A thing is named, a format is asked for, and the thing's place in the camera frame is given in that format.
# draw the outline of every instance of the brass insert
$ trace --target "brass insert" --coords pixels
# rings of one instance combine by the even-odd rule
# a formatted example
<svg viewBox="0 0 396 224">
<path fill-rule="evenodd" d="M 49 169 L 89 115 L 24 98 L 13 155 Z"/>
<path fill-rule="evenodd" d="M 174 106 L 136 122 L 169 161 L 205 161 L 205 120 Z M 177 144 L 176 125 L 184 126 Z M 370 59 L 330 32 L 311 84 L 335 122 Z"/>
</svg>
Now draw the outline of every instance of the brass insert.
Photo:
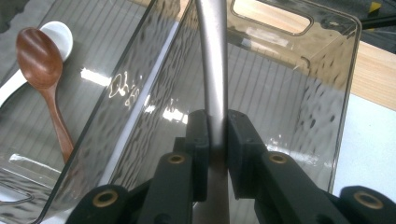
<svg viewBox="0 0 396 224">
<path fill-rule="evenodd" d="M 285 163 L 287 161 L 286 157 L 281 154 L 272 154 L 270 156 L 270 160 L 279 164 Z"/>
<path fill-rule="evenodd" d="M 168 161 L 172 164 L 179 164 L 182 163 L 184 160 L 184 157 L 181 155 L 173 155 L 168 157 Z"/>
<path fill-rule="evenodd" d="M 93 198 L 92 203 L 96 207 L 107 207 L 119 198 L 119 194 L 114 189 L 104 190 Z"/>
<path fill-rule="evenodd" d="M 366 193 L 362 190 L 356 192 L 353 197 L 355 198 L 356 201 L 359 203 L 363 204 L 366 207 L 372 208 L 372 209 L 381 209 L 384 207 L 384 204 L 377 199 L 375 196 Z"/>
</svg>

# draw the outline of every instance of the wooden spoon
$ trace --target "wooden spoon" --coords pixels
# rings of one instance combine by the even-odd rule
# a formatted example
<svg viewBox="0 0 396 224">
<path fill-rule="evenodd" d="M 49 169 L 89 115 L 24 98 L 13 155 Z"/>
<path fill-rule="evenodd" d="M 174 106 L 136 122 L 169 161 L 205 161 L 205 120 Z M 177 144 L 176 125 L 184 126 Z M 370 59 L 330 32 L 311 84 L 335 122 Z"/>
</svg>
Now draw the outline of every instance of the wooden spoon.
<svg viewBox="0 0 396 224">
<path fill-rule="evenodd" d="M 17 37 L 17 59 L 26 80 L 46 100 L 64 162 L 67 162 L 73 151 L 73 141 L 56 103 L 56 87 L 63 69 L 61 54 L 43 32 L 36 28 L 26 28 Z"/>
</svg>

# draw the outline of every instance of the metal rod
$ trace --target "metal rod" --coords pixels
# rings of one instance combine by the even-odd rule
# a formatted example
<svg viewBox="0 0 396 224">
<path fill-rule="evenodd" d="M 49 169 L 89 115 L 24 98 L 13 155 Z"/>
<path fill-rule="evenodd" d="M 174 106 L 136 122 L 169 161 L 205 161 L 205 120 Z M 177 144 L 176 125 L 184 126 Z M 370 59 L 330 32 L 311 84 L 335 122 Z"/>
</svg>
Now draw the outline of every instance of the metal rod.
<svg viewBox="0 0 396 224">
<path fill-rule="evenodd" d="M 207 200 L 193 210 L 193 223 L 230 223 L 228 175 L 225 163 L 227 97 L 226 0 L 196 0 L 205 74 L 210 162 Z"/>
<path fill-rule="evenodd" d="M 388 27 L 396 24 L 396 15 L 361 19 L 361 29 Z"/>
</svg>

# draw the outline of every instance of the white surface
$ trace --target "white surface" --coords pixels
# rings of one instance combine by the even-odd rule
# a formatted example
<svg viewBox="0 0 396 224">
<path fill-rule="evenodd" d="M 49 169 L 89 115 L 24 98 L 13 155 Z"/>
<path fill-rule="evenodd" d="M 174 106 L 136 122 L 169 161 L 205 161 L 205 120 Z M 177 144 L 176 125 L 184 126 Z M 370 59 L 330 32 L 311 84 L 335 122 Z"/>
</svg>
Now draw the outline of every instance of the white surface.
<svg viewBox="0 0 396 224">
<path fill-rule="evenodd" d="M 395 162 L 396 111 L 351 94 L 333 194 L 360 185 L 396 202 Z"/>
</svg>

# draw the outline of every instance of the white spoon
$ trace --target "white spoon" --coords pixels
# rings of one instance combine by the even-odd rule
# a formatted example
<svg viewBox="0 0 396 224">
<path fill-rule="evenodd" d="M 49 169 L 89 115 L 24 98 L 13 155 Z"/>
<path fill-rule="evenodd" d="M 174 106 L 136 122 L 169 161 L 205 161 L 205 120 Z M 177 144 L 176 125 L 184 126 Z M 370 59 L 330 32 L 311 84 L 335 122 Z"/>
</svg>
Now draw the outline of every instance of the white spoon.
<svg viewBox="0 0 396 224">
<path fill-rule="evenodd" d="M 44 24 L 40 30 L 49 36 L 55 43 L 56 47 L 61 53 L 62 60 L 65 61 L 73 48 L 73 36 L 70 29 L 60 21 L 50 21 Z M 0 107 L 8 99 L 12 93 L 25 84 L 26 78 L 23 76 L 21 70 L 18 70 L 6 84 L 0 88 Z"/>
</svg>

